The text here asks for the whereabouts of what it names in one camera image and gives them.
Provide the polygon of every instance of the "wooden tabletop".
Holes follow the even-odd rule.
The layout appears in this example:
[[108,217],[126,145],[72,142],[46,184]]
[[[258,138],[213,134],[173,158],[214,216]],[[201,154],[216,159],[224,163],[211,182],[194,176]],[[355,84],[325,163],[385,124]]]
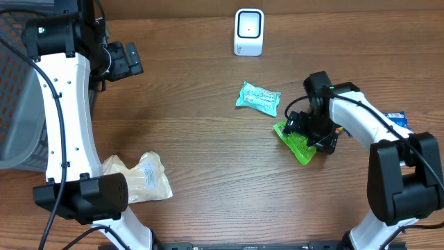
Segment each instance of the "wooden tabletop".
[[[325,70],[351,81],[382,112],[405,111],[415,132],[444,144],[444,11],[267,15],[260,57],[233,54],[234,18],[146,19],[109,23],[112,40],[133,41],[142,75],[108,83],[93,116],[100,159],[133,167],[158,153],[173,197],[132,204],[164,242],[298,243],[339,240],[368,211],[368,155],[339,136],[334,154],[301,166],[273,131],[304,95],[302,81]],[[248,81],[282,93],[277,118],[235,108]],[[308,102],[294,110],[306,110]],[[49,212],[33,203],[43,173],[0,172],[0,247],[35,249]],[[421,224],[444,220],[438,211]],[[87,226],[56,218],[47,249]],[[408,231],[410,249],[442,249],[444,229]],[[93,233],[76,245],[108,241]]]

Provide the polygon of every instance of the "light blue packet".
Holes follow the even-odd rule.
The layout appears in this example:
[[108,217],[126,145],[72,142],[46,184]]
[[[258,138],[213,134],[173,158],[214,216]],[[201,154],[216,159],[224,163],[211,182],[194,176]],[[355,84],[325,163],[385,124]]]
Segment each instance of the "light blue packet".
[[279,92],[268,91],[244,82],[239,98],[236,101],[236,106],[255,108],[267,115],[276,117],[276,108],[279,105],[279,101]]

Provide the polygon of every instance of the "gray plastic bin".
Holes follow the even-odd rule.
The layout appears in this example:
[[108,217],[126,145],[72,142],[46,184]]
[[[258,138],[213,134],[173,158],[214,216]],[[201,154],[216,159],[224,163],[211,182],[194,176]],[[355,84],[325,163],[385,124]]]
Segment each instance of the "gray plastic bin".
[[[32,14],[0,15],[0,35],[26,53],[20,35]],[[89,92],[92,105],[95,94]],[[46,171],[48,142],[37,74],[0,45],[0,169]]]

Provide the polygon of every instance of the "green bag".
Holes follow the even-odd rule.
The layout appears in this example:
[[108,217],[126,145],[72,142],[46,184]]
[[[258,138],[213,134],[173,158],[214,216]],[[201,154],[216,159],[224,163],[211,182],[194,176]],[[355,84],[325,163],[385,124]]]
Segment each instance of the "green bag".
[[300,164],[305,166],[316,153],[316,147],[307,147],[308,139],[298,133],[291,133],[290,135],[283,134],[284,127],[285,122],[278,122],[273,126],[276,133],[279,135],[279,138],[291,149]]

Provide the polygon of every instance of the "plastic bag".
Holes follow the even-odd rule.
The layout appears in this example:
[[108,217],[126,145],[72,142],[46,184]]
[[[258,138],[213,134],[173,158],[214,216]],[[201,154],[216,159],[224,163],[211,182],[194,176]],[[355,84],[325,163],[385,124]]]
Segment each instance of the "plastic bag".
[[244,86],[239,92],[239,98],[236,101],[236,106],[254,108],[266,113],[267,115],[276,117],[276,108],[279,105],[279,102],[279,92],[272,92],[244,82]]
[[273,126],[279,138],[291,149],[296,158],[302,166],[305,166],[313,158],[316,153],[316,147],[307,146],[308,139],[298,133],[291,133],[290,135],[283,134],[285,122],[278,122]]
[[173,196],[165,168],[154,152],[144,153],[139,164],[126,168],[118,156],[113,155],[103,163],[103,174],[122,173],[128,184],[129,203],[156,201]]

